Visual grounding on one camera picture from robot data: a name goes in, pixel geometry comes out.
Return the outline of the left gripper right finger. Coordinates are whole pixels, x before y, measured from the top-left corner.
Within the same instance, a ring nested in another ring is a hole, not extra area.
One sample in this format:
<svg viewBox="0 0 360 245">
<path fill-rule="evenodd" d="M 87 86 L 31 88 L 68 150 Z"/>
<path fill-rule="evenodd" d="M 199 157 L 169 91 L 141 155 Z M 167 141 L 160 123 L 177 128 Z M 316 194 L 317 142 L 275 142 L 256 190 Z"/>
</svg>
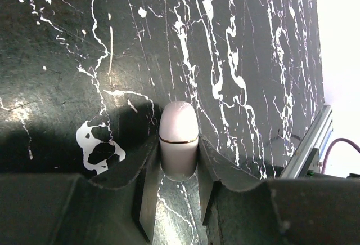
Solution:
<svg viewBox="0 0 360 245">
<path fill-rule="evenodd" d="M 209 244 L 358 244 L 359 180 L 260 180 L 199 138 L 202 224 Z"/>
</svg>

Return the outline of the white earbud charging case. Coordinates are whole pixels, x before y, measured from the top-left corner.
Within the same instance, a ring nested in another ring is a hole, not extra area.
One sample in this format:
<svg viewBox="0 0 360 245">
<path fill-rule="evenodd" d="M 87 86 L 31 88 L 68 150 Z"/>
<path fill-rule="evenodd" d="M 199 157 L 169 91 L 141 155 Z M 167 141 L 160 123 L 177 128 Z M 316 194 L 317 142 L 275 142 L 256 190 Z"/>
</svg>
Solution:
<svg viewBox="0 0 360 245">
<path fill-rule="evenodd" d="M 186 181 L 197 167 L 199 125 L 193 106 L 173 101 L 165 106 L 159 126 L 161 166 L 172 181 Z"/>
</svg>

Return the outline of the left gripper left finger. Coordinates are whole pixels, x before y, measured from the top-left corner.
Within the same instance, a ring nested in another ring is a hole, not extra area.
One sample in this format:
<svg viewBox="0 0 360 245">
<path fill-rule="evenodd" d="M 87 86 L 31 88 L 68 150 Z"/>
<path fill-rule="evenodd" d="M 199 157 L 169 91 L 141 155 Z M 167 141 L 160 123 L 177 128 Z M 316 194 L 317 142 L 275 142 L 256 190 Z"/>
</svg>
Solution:
<svg viewBox="0 0 360 245">
<path fill-rule="evenodd" d="M 86 179 L 79 174 L 2 174 L 2 244 L 151 244 L 159 138 Z"/>
</svg>

